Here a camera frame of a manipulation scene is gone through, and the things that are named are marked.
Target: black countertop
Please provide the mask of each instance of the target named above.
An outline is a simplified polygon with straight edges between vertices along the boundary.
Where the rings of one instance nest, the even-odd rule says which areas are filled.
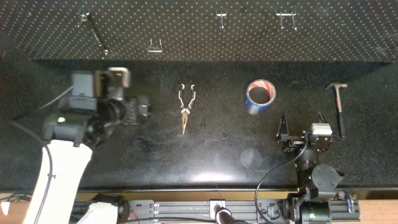
[[[346,173],[339,187],[398,187],[397,65],[38,63],[64,73],[124,66],[132,72],[129,94],[150,97],[150,122],[139,127],[120,126],[103,147],[95,149],[80,182],[82,190],[198,190],[215,189],[215,184],[221,189],[253,189],[267,171],[293,157],[282,153],[281,145],[274,142],[283,111],[291,134],[308,130],[317,122],[318,112],[324,114],[337,137],[331,149],[320,154],[320,162]],[[248,84],[258,78],[270,80],[277,95],[267,111],[252,116],[247,112],[244,93]],[[348,88],[341,90],[347,135],[343,141],[338,138],[333,90],[325,90],[331,82],[348,83]],[[197,101],[184,136],[177,98],[181,83],[195,84],[197,88]],[[46,113],[36,113],[21,123],[39,132]],[[40,169],[40,146],[6,122],[0,133],[0,189],[33,189]],[[263,188],[295,189],[293,165],[270,175]]]

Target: pliers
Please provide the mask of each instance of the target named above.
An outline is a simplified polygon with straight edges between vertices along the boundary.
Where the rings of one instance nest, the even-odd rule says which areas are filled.
[[[188,108],[185,107],[184,102],[182,101],[182,92],[184,91],[185,85],[181,84],[181,89],[178,91],[178,99],[180,100],[180,109],[181,109],[181,117],[182,117],[182,134],[185,133],[185,128],[187,127],[188,115],[191,113],[192,106],[195,103],[197,93],[193,88],[195,85],[191,85],[192,90],[192,99],[188,104]]]

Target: blue tape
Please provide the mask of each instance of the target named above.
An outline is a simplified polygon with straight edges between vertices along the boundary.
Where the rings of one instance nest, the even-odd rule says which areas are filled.
[[[264,88],[265,90],[267,90],[270,100],[267,103],[263,104],[254,102],[249,95],[249,91],[252,90],[253,88]],[[272,104],[272,102],[274,102],[275,97],[276,97],[276,90],[274,85],[270,81],[263,79],[254,80],[252,83],[250,83],[248,89],[246,90],[246,105],[248,106],[249,113],[258,114],[259,112],[268,109]]]

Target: pegboard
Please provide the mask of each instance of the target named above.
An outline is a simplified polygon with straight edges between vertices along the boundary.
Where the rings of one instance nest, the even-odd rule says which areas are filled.
[[[0,27],[31,59],[372,61],[398,57],[398,1],[23,1]],[[110,50],[103,57],[81,10]],[[224,29],[221,17],[223,11]],[[275,12],[295,12],[282,18]],[[150,53],[162,42],[163,52]]]

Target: wooden floor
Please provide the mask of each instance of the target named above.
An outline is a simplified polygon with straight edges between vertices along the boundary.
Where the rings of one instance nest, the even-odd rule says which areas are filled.
[[[248,197],[251,198],[252,192],[240,192],[239,194],[234,194],[233,192],[230,196],[233,197],[233,200],[248,200]],[[264,194],[264,197],[260,198],[268,198],[268,193]],[[227,192],[223,192],[223,198],[228,198]],[[285,192],[281,192],[280,195],[273,195],[274,198],[284,198],[286,194]],[[171,201],[178,198],[184,198],[186,201],[197,200],[195,198],[195,194],[190,194],[188,192],[174,192],[171,194],[158,194],[158,193],[151,193],[153,197],[148,197],[148,193],[142,194],[141,196],[135,194],[135,200],[145,200],[151,198],[155,201]],[[77,200],[85,201],[85,199],[89,200],[92,198],[93,195],[78,195]],[[361,208],[361,223],[363,224],[388,224],[388,223],[398,223],[398,200],[360,200],[359,206]],[[23,222],[24,217],[26,215],[27,209],[29,207],[29,202],[13,202],[10,204],[9,213],[7,216],[0,212],[0,223],[7,223],[7,224],[20,224]]]

